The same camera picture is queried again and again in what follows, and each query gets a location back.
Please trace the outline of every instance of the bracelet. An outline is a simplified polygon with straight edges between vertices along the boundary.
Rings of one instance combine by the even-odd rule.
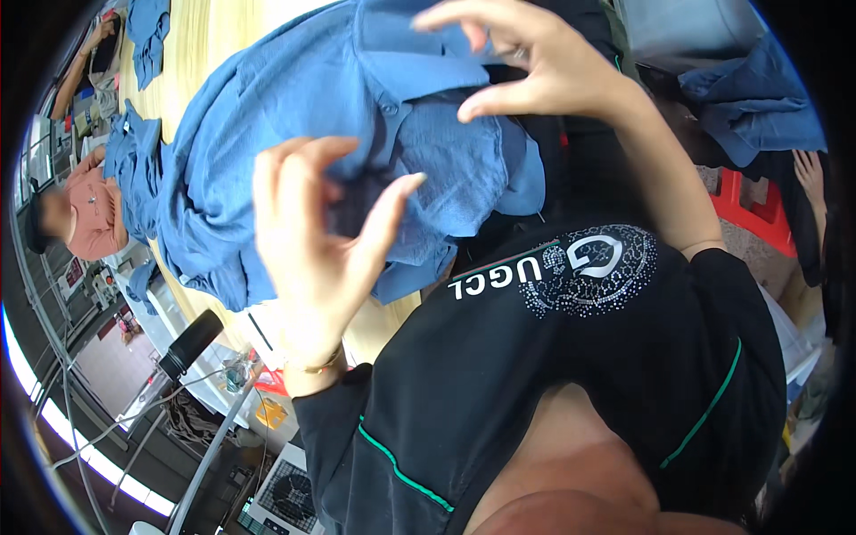
[[[336,361],[339,360],[339,357],[341,357],[344,354],[345,354],[345,348],[341,344],[339,344],[339,347],[336,348],[336,351],[333,352],[333,354],[330,356],[330,359],[327,362],[323,363],[321,366],[302,366],[302,367],[292,366],[292,367],[301,373],[309,373],[312,375],[318,375],[318,374],[324,372],[325,370],[327,370],[328,368],[330,368],[331,366],[333,366],[336,363]]]

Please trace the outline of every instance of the plastic stool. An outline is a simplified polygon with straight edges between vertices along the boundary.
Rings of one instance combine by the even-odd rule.
[[[722,170],[719,194],[710,194],[716,214],[729,223],[753,233],[785,256],[795,259],[797,249],[794,238],[791,236],[791,229],[788,227],[788,220],[785,218],[779,187],[769,182],[767,201],[762,205],[752,203],[752,208],[747,210],[740,206],[742,181],[743,175],[737,171]]]

